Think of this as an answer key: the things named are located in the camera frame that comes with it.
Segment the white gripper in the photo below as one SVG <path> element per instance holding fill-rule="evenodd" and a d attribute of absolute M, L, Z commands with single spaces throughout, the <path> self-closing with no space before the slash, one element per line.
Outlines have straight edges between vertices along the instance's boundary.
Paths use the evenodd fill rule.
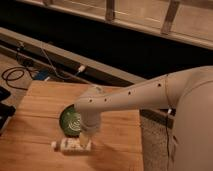
<path fill-rule="evenodd" d="M 86 147 L 89 143 L 87 135 L 94 135 L 100 130 L 101 116 L 100 115 L 82 115 L 80 121 L 81 134 L 79 135 L 80 145 Z"/>

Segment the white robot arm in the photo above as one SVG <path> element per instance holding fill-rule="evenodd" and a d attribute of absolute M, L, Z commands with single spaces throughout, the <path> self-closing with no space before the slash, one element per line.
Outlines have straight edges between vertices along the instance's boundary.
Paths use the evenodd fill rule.
<path fill-rule="evenodd" d="M 74 107 L 87 135 L 99 130 L 103 112 L 174 109 L 168 171 L 213 171 L 213 66 L 165 74 L 111 93 L 92 86 Z"/>

